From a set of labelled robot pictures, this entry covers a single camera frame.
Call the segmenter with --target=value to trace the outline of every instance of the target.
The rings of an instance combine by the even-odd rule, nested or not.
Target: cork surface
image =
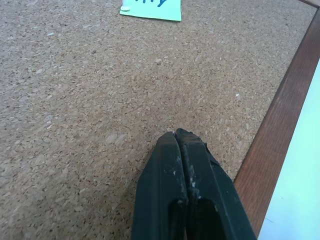
[[[316,11],[297,0],[182,1],[182,22],[120,2],[0,3],[1,239],[127,239],[166,131],[234,178]]]

